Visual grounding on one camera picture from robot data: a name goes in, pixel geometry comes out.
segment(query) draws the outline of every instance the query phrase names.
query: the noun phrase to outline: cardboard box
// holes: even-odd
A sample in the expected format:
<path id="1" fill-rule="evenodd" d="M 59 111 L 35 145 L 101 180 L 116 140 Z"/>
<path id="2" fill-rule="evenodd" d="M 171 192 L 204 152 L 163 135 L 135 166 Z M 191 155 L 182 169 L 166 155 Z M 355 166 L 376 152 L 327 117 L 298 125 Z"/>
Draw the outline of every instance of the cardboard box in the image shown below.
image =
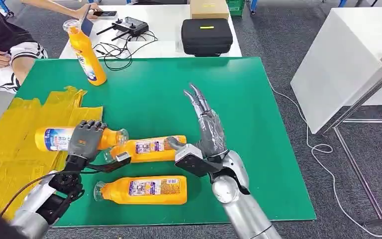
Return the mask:
<path id="1" fill-rule="evenodd" d="M 191 0 L 191 18 L 224 18 L 229 17 L 226 0 Z"/>

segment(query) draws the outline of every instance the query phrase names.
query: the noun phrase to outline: product label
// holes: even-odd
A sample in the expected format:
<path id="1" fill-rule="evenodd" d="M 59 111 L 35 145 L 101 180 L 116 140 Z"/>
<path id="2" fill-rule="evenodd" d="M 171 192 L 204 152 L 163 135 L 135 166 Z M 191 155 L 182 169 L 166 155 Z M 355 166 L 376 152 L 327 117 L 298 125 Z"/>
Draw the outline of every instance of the product label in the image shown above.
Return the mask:
<path id="1" fill-rule="evenodd" d="M 78 61 L 80 62 L 81 67 L 84 70 L 84 73 L 87 75 L 87 78 L 91 81 L 96 81 L 96 74 L 93 70 L 93 67 L 89 64 L 89 62 L 84 58 L 81 52 L 75 51 L 77 55 Z"/>
<path id="2" fill-rule="evenodd" d="M 130 196 L 167 195 L 180 192 L 179 179 L 136 180 L 129 184 Z"/>
<path id="3" fill-rule="evenodd" d="M 150 153 L 150 152 L 165 151 L 169 149 L 172 149 L 172 148 L 168 144 L 167 137 L 138 140 L 137 142 L 135 142 L 136 153 Z"/>
<path id="4" fill-rule="evenodd" d="M 68 151 L 73 128 L 48 128 L 45 131 L 45 145 L 49 151 Z"/>

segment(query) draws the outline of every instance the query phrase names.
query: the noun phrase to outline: white desk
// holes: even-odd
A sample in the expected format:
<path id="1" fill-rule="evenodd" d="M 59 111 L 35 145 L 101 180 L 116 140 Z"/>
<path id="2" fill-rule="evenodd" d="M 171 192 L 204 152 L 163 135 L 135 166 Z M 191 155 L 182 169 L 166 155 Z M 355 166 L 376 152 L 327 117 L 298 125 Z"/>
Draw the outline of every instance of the white desk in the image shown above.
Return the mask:
<path id="1" fill-rule="evenodd" d="M 333 8 L 291 86 L 311 132 L 382 77 L 382 7 Z M 382 88 L 363 105 L 382 105 Z"/>
<path id="2" fill-rule="evenodd" d="M 100 8 L 105 11 L 117 11 L 118 18 L 129 16 L 146 22 L 149 24 L 150 31 L 159 39 L 138 50 L 133 55 L 133 58 L 193 57 L 184 53 L 181 42 L 182 22 L 191 17 L 190 5 L 101 5 Z M 111 26 L 112 22 L 114 22 L 114 19 L 98 19 L 94 22 L 90 34 L 93 46 L 100 42 L 111 43 L 120 47 L 125 44 L 123 39 L 111 41 L 111 39 L 116 37 L 117 31 L 115 30 L 109 30 L 96 35 L 97 32 Z M 238 39 L 236 38 L 235 29 L 230 17 L 228 22 L 233 36 L 233 44 L 230 51 L 221 56 L 241 57 L 241 49 L 239 48 Z M 139 41 L 137 42 L 130 41 L 128 49 L 133 52 L 138 47 L 153 40 L 151 36 L 145 36 L 145 38 L 147 41 L 144 41 L 141 37 L 138 38 Z M 59 58 L 76 58 L 69 41 Z"/>

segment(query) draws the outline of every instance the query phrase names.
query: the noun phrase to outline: yellow garbage bag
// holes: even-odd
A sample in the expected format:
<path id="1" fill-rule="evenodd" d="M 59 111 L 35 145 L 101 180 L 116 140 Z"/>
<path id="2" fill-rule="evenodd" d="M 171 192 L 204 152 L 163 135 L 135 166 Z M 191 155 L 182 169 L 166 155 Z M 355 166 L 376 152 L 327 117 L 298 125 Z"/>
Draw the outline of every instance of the yellow garbage bag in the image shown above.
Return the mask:
<path id="1" fill-rule="evenodd" d="M 12 100 L 0 119 L 0 211 L 28 182 L 64 168 L 66 152 L 43 152 L 36 147 L 34 136 L 38 128 L 101 120 L 103 107 L 80 107 L 85 94 L 86 91 L 66 87 L 66 91 L 51 92 L 43 106 L 38 99 Z M 34 185 L 13 201 L 4 214 L 6 219 L 13 218 Z"/>

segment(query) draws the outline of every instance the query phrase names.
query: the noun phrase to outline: person's arm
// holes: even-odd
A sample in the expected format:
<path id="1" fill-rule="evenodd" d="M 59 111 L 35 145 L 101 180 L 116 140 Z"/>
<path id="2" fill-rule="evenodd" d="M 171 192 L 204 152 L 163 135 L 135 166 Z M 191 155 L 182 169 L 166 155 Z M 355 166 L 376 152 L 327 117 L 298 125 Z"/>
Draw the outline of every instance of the person's arm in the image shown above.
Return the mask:
<path id="1" fill-rule="evenodd" d="M 78 10 L 72 10 L 72 9 L 64 7 L 64 6 L 54 2 L 52 0 L 21 0 L 21 2 L 28 4 L 28 5 L 36 6 L 39 8 L 44 8 L 44 9 L 48 9 L 51 11 L 59 12 L 59 13 L 62 13 L 62 14 L 68 15 L 68 16 L 78 18 L 78 19 L 82 18 L 84 13 L 86 13 L 86 11 L 88 9 L 88 4 L 85 4 L 84 6 L 82 6 Z M 96 3 L 92 3 L 90 9 L 101 11 L 101 9 L 98 7 L 98 5 Z M 97 18 L 97 16 L 89 14 L 87 18 L 94 19 L 94 18 Z"/>

